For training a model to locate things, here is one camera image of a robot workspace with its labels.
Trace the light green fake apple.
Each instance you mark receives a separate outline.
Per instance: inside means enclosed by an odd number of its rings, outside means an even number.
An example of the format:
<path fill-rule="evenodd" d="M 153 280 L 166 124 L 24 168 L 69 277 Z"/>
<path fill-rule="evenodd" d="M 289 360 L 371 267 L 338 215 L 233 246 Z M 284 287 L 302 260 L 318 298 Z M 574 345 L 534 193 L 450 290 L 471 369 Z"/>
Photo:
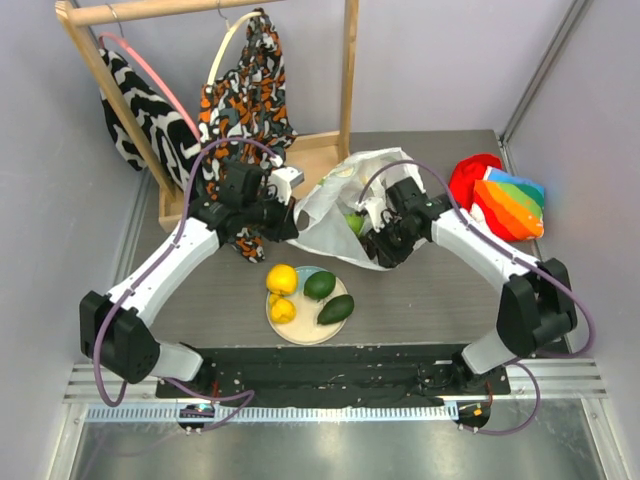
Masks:
<path fill-rule="evenodd" d="M 358 213 L 350 213 L 344 216 L 344 219 L 351 229 L 351 231 L 356 235 L 360 236 L 362 234 L 362 230 L 364 228 L 365 218 Z"/>

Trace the yellow fake lemon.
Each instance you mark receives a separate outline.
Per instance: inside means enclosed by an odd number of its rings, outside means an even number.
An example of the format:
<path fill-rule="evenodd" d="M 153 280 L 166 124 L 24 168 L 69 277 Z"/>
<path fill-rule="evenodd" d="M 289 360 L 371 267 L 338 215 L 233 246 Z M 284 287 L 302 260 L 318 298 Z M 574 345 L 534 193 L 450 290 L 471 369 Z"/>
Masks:
<path fill-rule="evenodd" d="M 290 265 L 277 264 L 268 272 L 265 284 L 267 290 L 273 294 L 292 295 L 298 287 L 297 271 Z"/>

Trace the white plastic bag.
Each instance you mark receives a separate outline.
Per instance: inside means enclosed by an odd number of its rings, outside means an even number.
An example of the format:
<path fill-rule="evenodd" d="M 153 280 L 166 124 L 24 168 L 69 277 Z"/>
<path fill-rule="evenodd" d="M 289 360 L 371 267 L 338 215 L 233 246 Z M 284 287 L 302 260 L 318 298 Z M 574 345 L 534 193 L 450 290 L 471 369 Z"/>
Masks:
<path fill-rule="evenodd" d="M 395 183 L 412 179 L 418 191 L 425 191 L 419 168 L 401 148 L 358 152 L 350 155 L 325 175 L 295 207 L 298 220 L 308 218 L 292 245 L 312 254 L 335 257 L 352 265 L 376 271 L 380 267 L 365 250 L 364 235 L 356 236 L 344 216 L 356 212 L 356 203 L 368 197 L 386 201 L 384 220 L 392 222 L 397 213 L 386 190 Z"/>

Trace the green fake fruit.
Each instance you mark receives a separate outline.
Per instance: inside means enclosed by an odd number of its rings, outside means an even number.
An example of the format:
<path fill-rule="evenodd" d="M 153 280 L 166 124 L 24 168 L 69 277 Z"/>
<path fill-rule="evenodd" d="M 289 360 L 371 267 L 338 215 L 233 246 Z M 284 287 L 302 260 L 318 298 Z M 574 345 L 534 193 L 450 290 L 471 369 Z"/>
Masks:
<path fill-rule="evenodd" d="M 303 294 L 311 300 L 320 301 L 327 298 L 336 286 L 336 276 L 328 271 L 317 271 L 305 282 Z"/>

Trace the green fake avocado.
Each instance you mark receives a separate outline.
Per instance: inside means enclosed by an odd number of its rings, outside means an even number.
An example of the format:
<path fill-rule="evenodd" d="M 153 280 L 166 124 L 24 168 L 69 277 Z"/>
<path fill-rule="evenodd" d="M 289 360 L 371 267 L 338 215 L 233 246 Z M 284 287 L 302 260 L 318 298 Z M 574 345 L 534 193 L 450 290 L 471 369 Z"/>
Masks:
<path fill-rule="evenodd" d="M 349 294 L 336 296 L 329 300 L 317 315 L 316 323 L 322 326 L 333 325 L 346 320 L 354 311 L 354 298 Z"/>

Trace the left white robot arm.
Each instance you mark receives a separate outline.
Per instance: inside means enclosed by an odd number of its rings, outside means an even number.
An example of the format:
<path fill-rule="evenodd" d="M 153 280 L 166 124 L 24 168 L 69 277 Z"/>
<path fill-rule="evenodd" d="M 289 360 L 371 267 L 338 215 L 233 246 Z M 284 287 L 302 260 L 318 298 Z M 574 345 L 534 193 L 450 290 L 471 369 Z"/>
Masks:
<path fill-rule="evenodd" d="M 303 172 L 282 166 L 266 173 L 232 163 L 217 200 L 201 196 L 165 242 L 108 293 L 87 293 L 79 305 L 81 351 L 129 384 L 148 376 L 178 380 L 190 398 L 205 397 L 213 375 L 196 349 L 157 341 L 155 317 L 177 287 L 205 259 L 249 228 L 274 241 L 295 239 L 293 190 Z"/>

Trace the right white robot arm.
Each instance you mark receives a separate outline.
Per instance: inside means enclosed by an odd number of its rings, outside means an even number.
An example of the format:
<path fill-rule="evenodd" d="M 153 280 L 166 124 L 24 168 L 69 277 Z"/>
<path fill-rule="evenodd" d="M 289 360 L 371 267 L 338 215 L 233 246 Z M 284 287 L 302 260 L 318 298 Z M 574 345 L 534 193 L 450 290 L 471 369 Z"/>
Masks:
<path fill-rule="evenodd" d="M 456 255 L 499 293 L 494 327 L 452 356 L 451 380 L 460 393 L 477 393 L 495 369 L 576 328 L 566 266 L 555 258 L 540 262 L 481 231 L 450 195 L 429 197 L 407 177 L 383 197 L 360 197 L 357 210 L 372 223 L 364 243 L 380 266 L 400 265 L 426 241 Z"/>

